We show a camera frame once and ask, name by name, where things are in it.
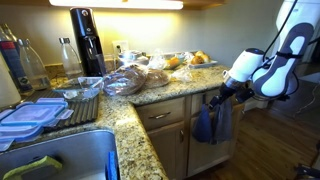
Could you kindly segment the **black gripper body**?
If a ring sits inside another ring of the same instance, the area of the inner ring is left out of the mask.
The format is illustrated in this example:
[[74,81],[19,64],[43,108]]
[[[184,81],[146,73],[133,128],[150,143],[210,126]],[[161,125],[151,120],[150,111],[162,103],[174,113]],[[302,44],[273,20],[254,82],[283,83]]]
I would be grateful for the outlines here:
[[245,82],[240,82],[227,76],[219,88],[220,95],[218,96],[218,103],[222,104],[229,97],[234,95],[239,103],[243,103],[249,99],[249,90],[245,87]]

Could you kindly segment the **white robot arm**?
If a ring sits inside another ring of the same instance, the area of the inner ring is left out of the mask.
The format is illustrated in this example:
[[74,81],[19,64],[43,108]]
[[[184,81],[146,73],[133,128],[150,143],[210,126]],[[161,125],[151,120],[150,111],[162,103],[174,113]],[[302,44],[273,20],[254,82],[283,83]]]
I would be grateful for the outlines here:
[[220,94],[208,103],[210,109],[232,95],[243,103],[251,97],[278,99],[292,94],[298,87],[294,69],[304,56],[320,19],[320,0],[284,0],[276,26],[278,49],[272,58],[257,48],[245,49],[232,68],[223,72]]

